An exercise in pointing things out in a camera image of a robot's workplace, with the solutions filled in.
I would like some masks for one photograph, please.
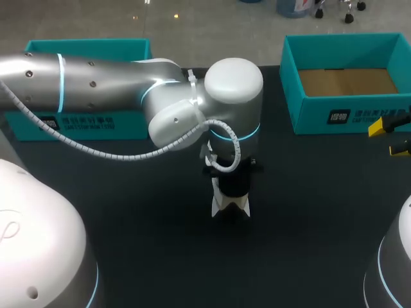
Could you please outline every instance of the stool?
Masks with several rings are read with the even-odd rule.
[[[315,4],[319,4],[319,3],[320,3],[319,8],[318,8],[317,11],[315,12],[315,18],[321,19],[321,18],[324,16],[324,12],[322,11],[322,6],[323,6],[324,3],[327,2],[327,1],[328,1],[328,0],[315,0]],[[354,21],[354,16],[353,16],[352,13],[351,13],[351,12],[352,12],[352,9],[353,9],[353,4],[352,4],[352,2],[353,2],[354,0],[337,0],[337,1],[346,3],[346,4],[348,5],[348,12],[347,12],[347,14],[345,15],[345,23],[346,23],[346,24],[351,24],[351,23]],[[365,2],[363,2],[363,1],[361,1],[361,0],[358,0],[358,2],[357,2],[357,9],[358,9],[359,11],[364,11],[364,10],[365,10],[365,7],[366,7]]]

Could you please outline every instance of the chair wheel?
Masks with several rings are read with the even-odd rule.
[[[345,23],[346,24],[351,24],[353,21],[354,21],[354,16],[352,16],[351,14],[345,15]]]
[[[365,5],[365,2],[358,2],[358,3],[357,3],[357,9],[358,9],[359,11],[364,11],[366,7],[367,7],[367,6]]]
[[[322,9],[319,8],[319,9],[315,12],[315,18],[321,19],[321,18],[323,18],[323,16],[324,16],[324,12],[322,11]]]

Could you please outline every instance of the silver robot arm segment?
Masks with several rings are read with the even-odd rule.
[[[191,84],[181,68],[168,60],[108,62],[25,53],[0,58],[0,80],[34,112],[141,109],[150,137],[159,148],[198,124]],[[241,139],[242,158],[255,150],[262,84],[259,69],[243,59],[217,62],[196,84],[198,109],[205,119],[221,120],[234,130]],[[4,93],[0,93],[0,110],[15,110]],[[185,146],[200,135],[199,130]],[[232,160],[229,141],[222,128],[210,133],[211,146],[218,156]]]

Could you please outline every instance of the cable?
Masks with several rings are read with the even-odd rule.
[[[88,146],[84,146],[83,144],[79,144],[76,141],[67,138],[66,136],[62,135],[61,133],[56,132],[54,129],[52,129],[50,126],[48,126],[46,123],[44,123],[42,120],[40,120],[33,112],[29,110],[22,102],[21,100],[7,87],[7,85],[0,80],[0,89],[4,91],[4,93],[12,100],[13,104],[35,125],[37,125],[39,128],[44,130],[46,133],[51,135],[52,137],[60,140],[61,142],[65,143],[66,145],[78,149],[84,153],[96,156],[96,157],[101,157],[105,159],[111,159],[111,160],[120,160],[120,161],[135,161],[135,160],[144,160],[148,158],[153,158],[159,155],[162,155],[169,150],[173,149],[174,147],[178,146],[180,143],[183,141],[187,140],[190,138],[197,130],[201,129],[203,125],[208,125],[208,126],[219,126],[223,130],[225,130],[230,138],[232,143],[234,144],[234,161],[232,162],[232,165],[229,167],[223,167],[219,165],[215,159],[212,157],[211,152],[208,151],[206,153],[210,164],[217,170],[223,172],[223,173],[229,173],[231,171],[234,171],[238,164],[240,163],[241,160],[241,150],[240,150],[240,142],[234,133],[234,131],[231,129],[230,126],[225,124],[222,121],[216,120],[216,119],[210,119],[210,120],[205,120],[203,123],[198,124],[194,128],[192,128],[190,131],[188,131],[186,134],[184,134],[182,137],[177,139],[176,141],[170,143],[169,145],[149,152],[145,154],[138,154],[138,155],[115,155],[115,154],[110,154],[110,153],[105,153],[102,151],[98,151],[92,148],[89,148]]]

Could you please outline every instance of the brown cardboard bottom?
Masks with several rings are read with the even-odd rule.
[[[307,96],[398,93],[386,69],[308,69],[299,76]]]

